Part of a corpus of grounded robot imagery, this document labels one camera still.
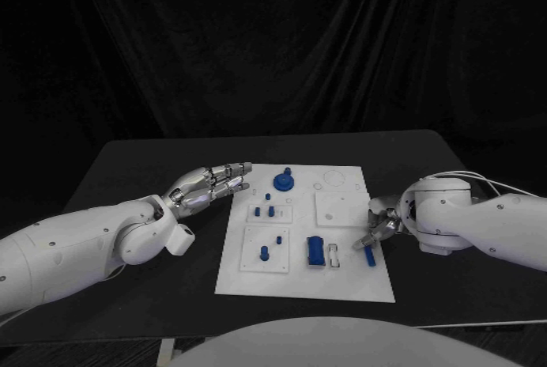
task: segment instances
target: white robotic arm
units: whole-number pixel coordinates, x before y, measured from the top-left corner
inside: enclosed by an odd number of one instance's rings
[[[40,221],[0,240],[0,315],[58,300],[140,264],[165,247],[182,255],[194,241],[176,220],[248,188],[250,163],[198,168],[159,197],[96,207]]]
[[[474,246],[486,255],[547,271],[547,199],[507,194],[476,201],[463,180],[421,179],[399,198],[369,201],[369,232],[353,247],[410,233],[423,252],[448,255]]]

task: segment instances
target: black curtain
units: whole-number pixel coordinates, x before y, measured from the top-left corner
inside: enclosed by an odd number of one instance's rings
[[[166,137],[418,128],[451,115],[437,81],[456,0],[94,3]]]

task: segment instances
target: blue object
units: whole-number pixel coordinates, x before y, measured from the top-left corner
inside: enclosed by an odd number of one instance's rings
[[[284,168],[284,172],[280,175],[276,175],[273,179],[273,188],[277,191],[289,191],[293,187],[293,178],[290,176],[290,168]]]
[[[372,248],[369,246],[363,247],[363,254],[366,255],[368,267],[375,267]]]
[[[322,251],[322,238],[319,236],[310,236],[307,238],[307,265],[309,266],[325,265],[325,253]]]
[[[258,248],[258,258],[261,259],[263,262],[266,262],[267,259],[270,258],[270,254],[267,253],[267,247],[266,246],[261,246]]]

